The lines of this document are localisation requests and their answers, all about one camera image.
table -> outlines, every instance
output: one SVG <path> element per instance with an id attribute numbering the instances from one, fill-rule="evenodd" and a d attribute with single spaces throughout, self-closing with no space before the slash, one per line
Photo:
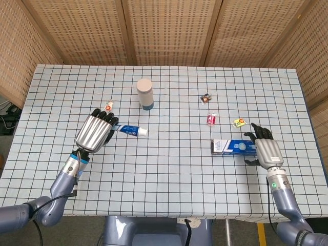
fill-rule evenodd
<path id="1" fill-rule="evenodd" d="M 152 80 L 154 108 L 140 109 L 136 82 Z M 212 95 L 208 104 L 200 96 Z M 50 187 L 94 108 L 114 100 L 122 124 L 91 156 L 65 215 L 236 218 L 268 222 L 261 167 L 211 155 L 211 139 L 246 139 L 250 125 L 272 130 L 305 217 L 328 216 L 328 188 L 301 86 L 293 69 L 38 65 L 0 180 L 0 205 L 21 204 Z M 209 113 L 218 115 L 209 127 Z M 285 220 L 271 204 L 273 221 Z"/>

silver robotic hand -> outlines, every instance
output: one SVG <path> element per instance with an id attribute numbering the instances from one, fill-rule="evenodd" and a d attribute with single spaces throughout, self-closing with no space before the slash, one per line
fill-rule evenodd
<path id="1" fill-rule="evenodd" d="M 88 116 L 80 132 L 76 137 L 76 145 L 89 153 L 98 152 L 108 143 L 114 134 L 112 126 L 118 123 L 118 118 L 113 113 L 95 109 Z"/>
<path id="2" fill-rule="evenodd" d="M 266 175 L 268 185 L 276 202 L 280 214 L 290 221 L 281 222 L 277 226 L 277 235 L 290 246 L 324 246 L 328 245 L 328 236 L 313 233 L 312 228 L 306 222 L 296 202 L 294 193 L 288 181 L 285 169 L 281 168 L 283 157 L 278 143 L 273 139 L 269 129 L 262 128 L 252 123 L 255 135 L 246 132 L 244 135 L 256 145 L 258 160 L 246 160 L 247 165 L 262 166 L 268 173 Z"/>
<path id="3" fill-rule="evenodd" d="M 24 227 L 35 220 L 46 227 L 59 222 L 68 197 L 77 195 L 77 183 L 90 158 L 108 143 L 114 134 L 112 126 L 118 123 L 113 113 L 95 109 L 88 116 L 76 137 L 77 150 L 72 151 L 61 172 L 50 188 L 51 198 L 39 197 L 22 205 L 0 208 L 0 233 Z"/>

blue and white box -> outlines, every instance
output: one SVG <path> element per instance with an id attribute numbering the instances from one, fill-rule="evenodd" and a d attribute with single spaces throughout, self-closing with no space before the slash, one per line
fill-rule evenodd
<path id="1" fill-rule="evenodd" d="M 250 140 L 214 139 L 211 148 L 212 155 L 256 155 L 256 146 Z"/>

